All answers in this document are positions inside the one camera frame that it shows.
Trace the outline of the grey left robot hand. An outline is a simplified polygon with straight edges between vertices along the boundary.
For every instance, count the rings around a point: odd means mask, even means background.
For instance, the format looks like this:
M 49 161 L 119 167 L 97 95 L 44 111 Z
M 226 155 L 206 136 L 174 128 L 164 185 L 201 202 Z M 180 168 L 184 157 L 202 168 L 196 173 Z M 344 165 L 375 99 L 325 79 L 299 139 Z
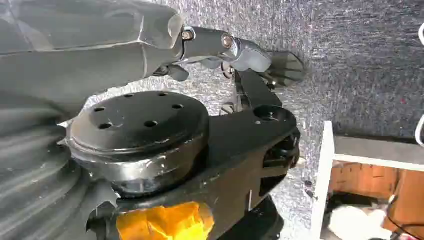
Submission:
M 132 81 L 183 82 L 196 63 L 234 81 L 229 113 L 165 90 L 84 109 Z M 277 240 L 270 192 L 301 134 L 273 89 L 303 76 L 292 52 L 145 0 L 1 1 L 1 239 Z

